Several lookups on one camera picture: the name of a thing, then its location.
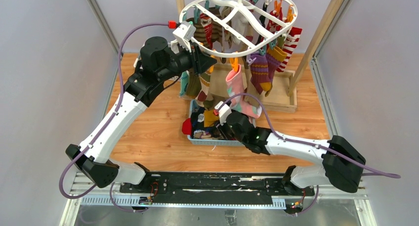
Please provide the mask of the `red patterned sock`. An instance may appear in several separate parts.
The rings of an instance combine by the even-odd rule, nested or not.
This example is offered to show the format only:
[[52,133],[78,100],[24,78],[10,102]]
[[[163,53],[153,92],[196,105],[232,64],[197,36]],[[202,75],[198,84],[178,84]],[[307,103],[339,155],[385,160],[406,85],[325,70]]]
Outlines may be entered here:
[[[282,19],[283,22],[292,22],[296,17],[293,12],[293,6],[290,5],[286,17],[283,16],[282,10],[279,8],[274,9],[270,12],[271,15],[275,15],[278,19]],[[280,31],[281,26],[269,20],[267,25],[267,30],[271,33]],[[273,75],[275,71],[283,72],[286,68],[289,59],[298,45],[302,29],[298,27],[291,27],[285,33],[280,35],[275,45],[268,45],[266,50],[266,60],[268,64],[269,74]]]

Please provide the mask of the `black mounting base plate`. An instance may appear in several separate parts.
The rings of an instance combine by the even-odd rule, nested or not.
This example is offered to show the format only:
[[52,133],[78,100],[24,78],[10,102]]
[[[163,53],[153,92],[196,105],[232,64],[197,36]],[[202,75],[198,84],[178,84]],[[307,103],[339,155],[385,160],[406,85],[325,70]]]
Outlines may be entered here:
[[140,195],[152,206],[301,209],[311,187],[297,189],[279,173],[150,172],[141,183],[122,183],[120,193]]

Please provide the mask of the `mustard yellow sock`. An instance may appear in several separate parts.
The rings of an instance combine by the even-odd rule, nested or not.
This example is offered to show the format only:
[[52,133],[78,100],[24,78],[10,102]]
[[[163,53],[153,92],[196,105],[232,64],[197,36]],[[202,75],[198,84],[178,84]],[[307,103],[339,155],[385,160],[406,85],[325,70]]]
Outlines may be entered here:
[[216,122],[219,121],[219,117],[214,114],[211,110],[204,111],[204,127],[212,127]]

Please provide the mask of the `olive green sock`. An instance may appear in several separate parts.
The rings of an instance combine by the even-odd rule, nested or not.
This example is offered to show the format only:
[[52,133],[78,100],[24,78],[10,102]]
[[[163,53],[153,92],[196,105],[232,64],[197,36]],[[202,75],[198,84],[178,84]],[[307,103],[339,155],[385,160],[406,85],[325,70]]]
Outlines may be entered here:
[[200,77],[194,74],[190,74],[188,78],[188,84],[186,88],[186,95],[192,99],[195,99],[201,91]]

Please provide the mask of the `red sock in basket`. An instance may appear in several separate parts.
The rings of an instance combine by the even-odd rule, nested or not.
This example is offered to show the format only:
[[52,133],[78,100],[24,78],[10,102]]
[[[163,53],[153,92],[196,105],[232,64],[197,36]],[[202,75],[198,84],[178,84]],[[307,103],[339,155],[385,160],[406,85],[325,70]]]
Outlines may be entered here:
[[186,119],[183,123],[182,123],[182,133],[184,135],[188,135],[190,136],[192,134],[192,123],[191,123],[191,118]]

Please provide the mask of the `mint green sock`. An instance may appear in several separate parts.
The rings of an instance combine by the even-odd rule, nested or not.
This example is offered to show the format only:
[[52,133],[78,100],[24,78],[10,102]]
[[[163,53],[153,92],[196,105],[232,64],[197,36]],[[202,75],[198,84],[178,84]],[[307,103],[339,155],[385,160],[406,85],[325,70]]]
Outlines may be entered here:
[[180,98],[184,98],[186,96],[188,80],[189,80],[189,72],[184,71],[180,76],[180,91],[179,91]]

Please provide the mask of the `white oval sock hanger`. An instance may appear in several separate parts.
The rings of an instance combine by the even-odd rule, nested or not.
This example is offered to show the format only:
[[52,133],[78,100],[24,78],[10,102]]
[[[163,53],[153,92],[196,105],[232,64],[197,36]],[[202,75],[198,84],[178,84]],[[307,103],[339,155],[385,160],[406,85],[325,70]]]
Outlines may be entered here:
[[[289,6],[290,5],[293,6],[293,12],[296,15],[296,17],[293,19],[293,22],[295,22],[295,20],[298,16],[297,6],[295,5],[295,3],[292,0],[278,0],[278,1],[279,2],[285,1],[286,3],[289,4]],[[230,7],[215,5],[214,3],[212,3],[211,1],[208,1],[208,0],[201,3],[201,6],[208,9],[211,13],[213,13],[219,19],[225,19],[232,11],[232,8],[230,8]],[[204,14],[200,10],[196,9],[195,7],[191,7],[191,8],[194,8],[194,10],[196,12],[196,15],[194,16],[194,22],[195,23],[198,23],[198,21],[203,21],[204,22],[204,27],[207,27],[208,26],[208,21],[210,21],[211,25],[218,24],[219,26],[221,26],[218,22],[215,22],[208,15]],[[251,14],[256,17],[257,21],[262,25],[263,28],[267,29],[267,25],[268,25],[269,20],[266,19],[266,17],[260,15],[259,13],[255,12],[253,10],[251,11]],[[255,31],[255,29],[252,27],[252,25],[240,13],[236,13],[234,15],[234,17],[230,21],[227,22],[227,25],[231,26],[233,29],[238,31],[240,35],[245,36],[246,39],[248,39],[251,43],[253,43],[255,45],[260,44],[263,40],[263,37],[258,32]],[[232,35],[230,32],[228,32],[223,27],[222,27],[222,30],[227,33],[226,35],[232,39],[233,43],[235,43],[237,45],[245,45],[238,38],[236,38],[234,35]],[[277,40],[277,38],[274,41],[269,42],[266,45],[263,45],[263,47],[260,50],[262,50],[264,47],[265,47],[265,49],[267,49],[268,45],[275,45],[276,40]],[[193,43],[204,45],[202,42],[198,41],[198,39],[195,38],[194,36],[191,38],[190,42],[191,42],[191,47],[192,47]]]

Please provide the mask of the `maroon purple striped sock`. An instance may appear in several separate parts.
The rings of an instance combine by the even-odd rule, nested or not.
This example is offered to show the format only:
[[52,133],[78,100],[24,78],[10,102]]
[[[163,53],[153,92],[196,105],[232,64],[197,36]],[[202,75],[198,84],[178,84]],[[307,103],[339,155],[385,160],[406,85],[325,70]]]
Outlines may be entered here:
[[259,94],[265,93],[268,96],[273,89],[273,79],[276,72],[283,72],[282,62],[286,59],[287,53],[280,47],[273,49],[265,47],[256,53],[251,54],[253,63],[250,66],[251,83]]

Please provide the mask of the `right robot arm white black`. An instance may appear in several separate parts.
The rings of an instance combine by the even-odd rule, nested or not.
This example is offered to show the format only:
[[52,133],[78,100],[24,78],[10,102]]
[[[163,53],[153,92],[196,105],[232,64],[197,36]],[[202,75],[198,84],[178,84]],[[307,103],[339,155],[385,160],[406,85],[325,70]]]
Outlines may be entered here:
[[290,195],[303,188],[331,184],[348,192],[358,191],[365,158],[343,137],[306,139],[289,136],[269,128],[255,127],[240,112],[220,113],[220,122],[247,149],[256,154],[284,155],[302,159],[312,166],[290,166],[282,180],[283,190]]

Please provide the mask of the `wooden rack frame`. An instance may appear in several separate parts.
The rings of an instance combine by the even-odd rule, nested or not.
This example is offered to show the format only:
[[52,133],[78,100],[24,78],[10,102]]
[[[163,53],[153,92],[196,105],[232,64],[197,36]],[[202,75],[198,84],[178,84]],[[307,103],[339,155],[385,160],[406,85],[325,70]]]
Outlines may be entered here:
[[[184,15],[186,14],[187,10],[191,7],[195,7],[204,14],[208,15],[215,22],[218,22],[224,29],[226,29],[228,32],[230,32],[232,35],[234,35],[243,44],[247,46],[247,50],[245,51],[223,53],[206,48],[202,44],[198,45],[202,52],[208,55],[214,55],[215,57],[235,58],[243,57],[245,55],[256,52],[260,50],[263,47],[263,45],[266,45],[269,42],[274,41],[280,35],[290,31],[292,26],[294,25],[293,21],[289,23],[284,23],[281,20],[270,15],[268,12],[265,12],[261,8],[258,8],[255,5],[251,4],[247,0],[208,0],[214,3],[215,5],[227,6],[232,8],[231,13],[225,19],[219,19],[208,9],[201,6],[201,3],[203,3],[204,1],[206,0],[195,0],[189,4],[185,4],[184,0],[176,0],[179,13],[179,21],[183,22]],[[279,93],[274,93],[272,95],[269,95],[268,97],[263,97],[260,100],[266,110],[285,113],[294,113],[297,110],[297,83],[299,82],[302,73],[305,71],[307,65],[311,61],[320,42],[322,41],[326,32],[328,31],[332,21],[336,17],[336,14],[341,8],[343,1],[344,0],[330,1],[297,70],[285,71],[280,74],[280,77],[282,77],[283,79],[279,82],[281,87]],[[266,17],[266,19],[271,20],[277,23],[278,25],[282,26],[282,29],[275,33],[269,32],[267,29],[263,28],[262,25],[257,21],[256,17],[251,14],[252,10]],[[263,37],[263,40],[260,44],[255,45],[251,43],[248,39],[245,38],[245,36],[240,35],[238,31],[233,29],[231,26],[227,25],[227,22],[230,21],[236,13],[242,14],[252,25],[255,31]]]

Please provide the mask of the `white laundry basket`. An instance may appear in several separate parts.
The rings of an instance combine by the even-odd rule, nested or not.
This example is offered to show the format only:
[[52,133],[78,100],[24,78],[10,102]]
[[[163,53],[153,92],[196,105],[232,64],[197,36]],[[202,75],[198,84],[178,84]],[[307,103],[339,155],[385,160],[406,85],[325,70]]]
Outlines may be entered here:
[[165,82],[167,80],[179,78],[182,71],[180,70],[179,59],[176,55],[162,52],[153,54],[139,54],[133,67],[136,74],[149,80],[157,80]]

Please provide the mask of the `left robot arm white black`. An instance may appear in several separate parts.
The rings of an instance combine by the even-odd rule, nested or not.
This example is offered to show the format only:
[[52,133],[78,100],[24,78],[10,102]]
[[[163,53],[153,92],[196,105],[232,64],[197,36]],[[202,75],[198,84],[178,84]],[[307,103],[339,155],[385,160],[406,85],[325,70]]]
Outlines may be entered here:
[[67,147],[65,153],[71,163],[94,186],[104,188],[114,182],[126,182],[141,193],[151,188],[152,180],[146,176],[145,168],[111,160],[110,154],[133,121],[164,91],[165,81],[187,70],[202,74],[216,63],[197,43],[191,43],[190,48],[175,53],[165,38],[149,38],[140,50],[135,72],[105,118],[84,141]]

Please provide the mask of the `blue sock basket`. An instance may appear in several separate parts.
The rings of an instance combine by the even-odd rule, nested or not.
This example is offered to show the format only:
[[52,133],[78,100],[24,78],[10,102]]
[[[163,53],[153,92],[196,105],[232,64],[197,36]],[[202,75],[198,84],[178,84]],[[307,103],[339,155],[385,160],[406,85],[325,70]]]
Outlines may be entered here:
[[[198,110],[199,105],[196,103],[196,101],[193,99],[190,102],[189,106],[189,117],[192,115],[192,113],[196,110]],[[190,135],[186,136],[187,139],[193,144],[193,145],[208,145],[208,146],[243,146],[240,142],[236,140],[225,140],[225,139],[197,139],[192,138]]]

